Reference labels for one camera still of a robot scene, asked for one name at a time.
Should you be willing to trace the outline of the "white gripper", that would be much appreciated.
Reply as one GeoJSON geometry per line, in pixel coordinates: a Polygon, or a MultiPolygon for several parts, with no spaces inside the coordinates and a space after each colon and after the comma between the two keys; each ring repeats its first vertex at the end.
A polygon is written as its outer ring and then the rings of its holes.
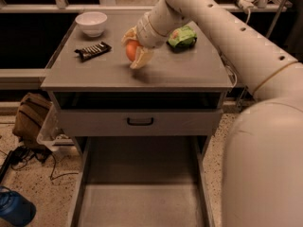
{"type": "Polygon", "coordinates": [[[140,69],[144,67],[153,56],[153,50],[166,41],[166,22],[159,12],[146,12],[137,22],[136,27],[131,27],[122,37],[121,44],[125,46],[130,40],[137,40],[141,45],[131,55],[131,68],[140,69]]]}

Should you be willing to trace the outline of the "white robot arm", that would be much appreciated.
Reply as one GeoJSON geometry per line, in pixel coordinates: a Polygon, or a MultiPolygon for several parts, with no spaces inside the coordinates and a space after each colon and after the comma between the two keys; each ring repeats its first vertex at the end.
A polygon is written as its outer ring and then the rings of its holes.
{"type": "Polygon", "coordinates": [[[214,0],[159,0],[122,42],[144,66],[192,21],[240,74],[256,104],[242,112],[223,154],[223,227],[303,227],[303,66],[214,0]]]}

